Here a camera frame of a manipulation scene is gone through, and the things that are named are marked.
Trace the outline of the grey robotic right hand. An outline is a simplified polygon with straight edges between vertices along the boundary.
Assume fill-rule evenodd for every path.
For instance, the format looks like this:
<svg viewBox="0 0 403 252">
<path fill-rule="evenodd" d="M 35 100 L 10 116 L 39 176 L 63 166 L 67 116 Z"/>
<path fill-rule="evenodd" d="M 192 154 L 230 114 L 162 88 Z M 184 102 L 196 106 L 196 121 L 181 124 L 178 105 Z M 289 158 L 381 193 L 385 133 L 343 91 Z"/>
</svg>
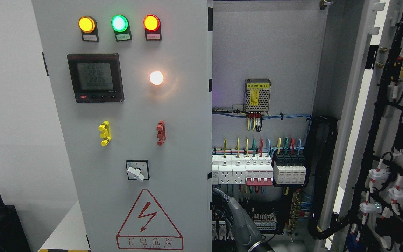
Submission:
<svg viewBox="0 0 403 252">
<path fill-rule="evenodd" d="M 257 226 L 234 197 L 228 196 L 218 188 L 212 190 L 212 195 L 214 210 L 225 218 L 236 242 L 237 251 L 247 252 L 256 242 L 263 242 Z"/>
</svg>

